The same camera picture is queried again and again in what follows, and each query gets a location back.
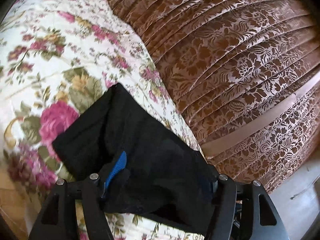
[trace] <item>white floral sheet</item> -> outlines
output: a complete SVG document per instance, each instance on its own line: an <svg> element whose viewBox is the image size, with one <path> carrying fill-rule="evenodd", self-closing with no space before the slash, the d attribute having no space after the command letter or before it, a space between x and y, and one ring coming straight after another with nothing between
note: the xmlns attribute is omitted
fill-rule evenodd
<svg viewBox="0 0 320 240"><path fill-rule="evenodd" d="M107 0L16 1L0 26L0 128L10 176L34 205L58 178L72 180L52 141L117 82L200 150L141 39ZM80 203L77 216L81 240L87 239ZM202 238L137 215L107 218L115 239Z"/></svg>

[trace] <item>metal screw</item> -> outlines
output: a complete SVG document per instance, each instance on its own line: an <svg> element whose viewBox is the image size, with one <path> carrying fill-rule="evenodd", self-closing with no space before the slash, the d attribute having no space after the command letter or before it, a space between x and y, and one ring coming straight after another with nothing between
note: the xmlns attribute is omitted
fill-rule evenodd
<svg viewBox="0 0 320 240"><path fill-rule="evenodd" d="M92 180L95 180L95 179L97 179L97 178L99 178L99 174L98 174L98 173L92 173L92 174L90 175L90 179L92 179Z"/></svg>
<svg viewBox="0 0 320 240"><path fill-rule="evenodd" d="M64 179L58 179L56 183L57 185L61 186L64 184Z"/></svg>
<svg viewBox="0 0 320 240"><path fill-rule="evenodd" d="M260 186L261 186L261 182L258 181L258 180L254 180L252 183L253 183L253 185L255 185L256 187L260 187Z"/></svg>
<svg viewBox="0 0 320 240"><path fill-rule="evenodd" d="M219 179L220 180L227 180L228 179L228 176L226 174L220 174L219 175Z"/></svg>

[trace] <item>floral print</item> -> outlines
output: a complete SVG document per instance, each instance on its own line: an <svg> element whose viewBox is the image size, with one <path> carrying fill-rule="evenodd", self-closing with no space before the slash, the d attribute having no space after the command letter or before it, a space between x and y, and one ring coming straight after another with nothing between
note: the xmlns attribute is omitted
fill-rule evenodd
<svg viewBox="0 0 320 240"><path fill-rule="evenodd" d="M17 0L0 26L0 124L10 176L41 203L72 175L52 141L120 82L151 116L200 147L143 42L107 0ZM81 240L87 240L81 202ZM115 239L202 239L133 214L106 214Z"/></svg>

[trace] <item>black fabric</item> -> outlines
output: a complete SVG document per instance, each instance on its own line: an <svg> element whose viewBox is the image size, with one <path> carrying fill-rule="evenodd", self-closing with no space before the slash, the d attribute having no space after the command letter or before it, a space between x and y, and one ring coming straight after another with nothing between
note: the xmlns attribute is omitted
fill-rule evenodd
<svg viewBox="0 0 320 240"><path fill-rule="evenodd" d="M215 168L151 117L117 84L53 142L77 180L127 153L104 211L134 213L205 235L214 205Z"/></svg>

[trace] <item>white floor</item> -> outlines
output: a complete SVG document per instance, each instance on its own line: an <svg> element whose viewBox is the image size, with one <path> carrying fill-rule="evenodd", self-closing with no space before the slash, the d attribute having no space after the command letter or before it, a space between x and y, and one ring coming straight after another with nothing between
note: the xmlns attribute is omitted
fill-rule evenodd
<svg viewBox="0 0 320 240"><path fill-rule="evenodd" d="M290 240L300 240L319 213L320 150L270 195L286 227ZM308 188L301 195L290 199Z"/></svg>

